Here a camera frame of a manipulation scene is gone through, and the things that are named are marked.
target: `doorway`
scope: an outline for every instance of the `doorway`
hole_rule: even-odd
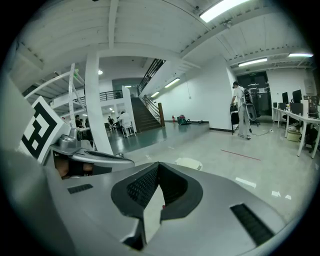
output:
[[[271,93],[267,73],[251,72],[237,76],[237,80],[243,88],[250,91],[258,121],[272,122]]]

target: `fluorescent light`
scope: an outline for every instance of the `fluorescent light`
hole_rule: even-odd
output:
[[[289,57],[307,57],[307,58],[310,58],[312,56],[313,56],[312,53],[290,53],[289,54]]]
[[[247,61],[247,62],[241,63],[238,66],[242,67],[242,66],[251,65],[251,64],[255,64],[255,63],[259,63],[259,62],[266,62],[267,60],[268,60],[267,58],[251,60],[251,61]]]
[[[223,14],[224,12],[228,11],[229,9],[247,1],[249,0],[223,0],[211,7],[203,14],[201,14],[200,18],[203,19],[205,22],[209,22],[215,17],[219,16],[220,14]]]
[[[172,82],[168,83],[164,88],[168,88],[169,86],[172,86],[174,83],[178,82],[180,78],[174,79]]]
[[[153,97],[155,97],[155,96],[157,96],[158,95],[158,91],[155,93],[155,94],[153,94],[152,96],[151,96],[151,98],[153,98]]]

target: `red line on floor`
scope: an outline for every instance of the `red line on floor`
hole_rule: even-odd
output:
[[[223,150],[223,149],[220,149],[220,150],[224,151],[224,152],[227,152],[227,153],[231,153],[231,154],[235,154],[235,155],[238,155],[238,156],[242,156],[242,157],[245,157],[245,158],[251,158],[251,159],[254,159],[254,160],[261,161],[260,159],[257,159],[257,158],[254,158],[254,157],[250,157],[250,156],[246,156],[246,155],[243,155],[243,154],[233,153],[233,152],[226,151],[226,150]]]

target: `person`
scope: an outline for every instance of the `person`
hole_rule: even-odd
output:
[[[112,126],[114,124],[115,120],[113,118],[111,118],[111,116],[109,115],[108,122],[109,122],[110,126]]]
[[[118,122],[121,122],[121,130],[122,128],[124,127],[129,127],[131,126],[131,118],[130,118],[130,115],[124,111],[121,112],[121,115],[118,117]]]
[[[90,127],[89,119],[88,119],[88,118],[85,119],[85,127],[86,127],[86,128]]]
[[[80,116],[78,114],[75,116],[75,126],[77,128],[83,128],[82,122],[80,120]]]
[[[234,105],[234,101],[237,97],[237,101],[238,101],[238,115],[239,115],[239,133],[238,136],[239,137],[246,137],[248,140],[251,139],[250,136],[250,123],[249,123],[249,117],[248,117],[248,113],[247,113],[247,109],[246,106],[244,105],[244,88],[242,86],[240,86],[240,84],[237,81],[233,82],[233,88],[234,88],[234,92],[233,92],[233,97],[232,97],[232,101],[231,101],[231,105]]]
[[[85,119],[85,127],[86,127],[86,128],[90,127],[89,119],[88,119],[88,118]],[[91,147],[92,147],[93,144],[94,144],[94,138],[92,137],[91,130],[87,130],[87,131],[86,131],[86,139],[87,139],[88,141],[90,141],[90,144],[91,144]]]

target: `power cord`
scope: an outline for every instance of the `power cord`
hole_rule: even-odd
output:
[[[250,133],[251,133],[252,135],[254,135],[254,136],[263,136],[263,135],[266,135],[266,134],[268,134],[269,132],[271,132],[271,131],[273,131],[273,130],[274,130],[273,128],[274,128],[275,123],[276,123],[276,122],[274,122],[274,123],[273,123],[273,125],[272,125],[271,129],[269,129],[266,133],[262,133],[262,134],[254,134],[254,133],[252,132],[252,130],[251,130],[251,126],[250,126],[249,131],[250,131]]]

